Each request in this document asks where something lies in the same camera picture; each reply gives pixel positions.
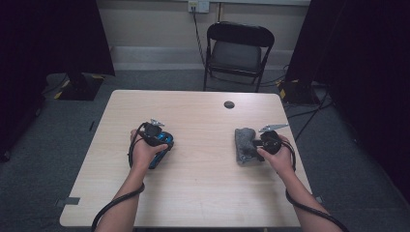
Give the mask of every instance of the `wooden table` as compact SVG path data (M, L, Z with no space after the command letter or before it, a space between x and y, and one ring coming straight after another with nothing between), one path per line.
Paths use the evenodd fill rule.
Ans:
M269 163L236 161L235 129L287 123L277 95L137 90L113 92L70 194L79 203L65 206L63 226L91 226L129 173L130 131L151 118L165 124L175 145L148 171L135 226L299 226ZM290 128L277 132L294 146L297 175L309 189Z

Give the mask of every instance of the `baseboard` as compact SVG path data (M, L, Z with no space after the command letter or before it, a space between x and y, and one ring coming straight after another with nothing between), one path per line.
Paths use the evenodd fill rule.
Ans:
M110 50L114 69L120 70L201 70L197 48L113 46ZM293 50L273 50L266 70L282 70Z

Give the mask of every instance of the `gray carpet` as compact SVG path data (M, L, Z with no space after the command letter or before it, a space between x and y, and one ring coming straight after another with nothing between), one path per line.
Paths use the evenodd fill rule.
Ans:
M281 75L283 71L266 71L263 81ZM47 88L57 85L63 77L63 74L50 75ZM88 231L62 227L58 221L63 209L55 206L55 202L70 194L112 91L201 91L202 78L203 71L196 70L119 71L117 76L109 76L103 82L94 101L57 101L53 99L57 90L46 94L41 115L12 148L12 159L0 163L0 231ZM209 84L223 91L254 90L254 86L214 79ZM278 89L268 86L260 92L277 93ZM317 88L316 93L322 98L325 90ZM314 109L308 105L285 104L284 107L288 116ZM295 136L309 116L289 119ZM354 135L349 123L333 106L320 110L302 132L297 145L313 194L320 196L323 205L350 231L410 231L408 205L380 166L355 142ZM301 231L300 228L269 230Z

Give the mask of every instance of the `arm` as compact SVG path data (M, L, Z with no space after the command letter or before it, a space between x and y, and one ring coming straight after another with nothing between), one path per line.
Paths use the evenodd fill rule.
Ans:
M124 184L120 187L114 199L139 189L145 174L148 171L151 160L155 154L166 149L167 145L163 144L157 147L149 146L144 139L135 144L132 152L133 165ZM123 201L109 209L100 220L96 231L132 231L135 221L136 209L138 208L139 195Z
M284 136L279 136L280 139L286 140ZM292 168L291 155L289 149L286 147L281 147L280 150L275 154L271 155L262 148L258 148L257 152L265 160L271 164L271 166L277 171L280 178L283 180L289 195L297 202L309 206L315 210L321 211L328 214L325 208L320 205L316 199L310 194L310 192L305 188L299 178L296 176ZM295 208L296 215L301 223L303 231L341 231L338 226L333 224L322 217L318 217L309 212L301 210L297 207Z

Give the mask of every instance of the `forearm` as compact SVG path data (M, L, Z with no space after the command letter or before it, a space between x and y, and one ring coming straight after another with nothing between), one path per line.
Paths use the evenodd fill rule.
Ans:
M312 209L321 211L328 214L325 208L320 205L316 199L310 194L310 192L305 188L303 183L299 180L293 170L279 175L286 185L289 195L298 203L311 207ZM309 231L341 231L332 222L309 213L305 210L295 208L296 215L298 216L299 222L301 223L302 229L305 232Z
M133 167L113 199L139 189L147 168ZM127 199L109 209L100 220L96 231L132 231L138 207L139 195Z

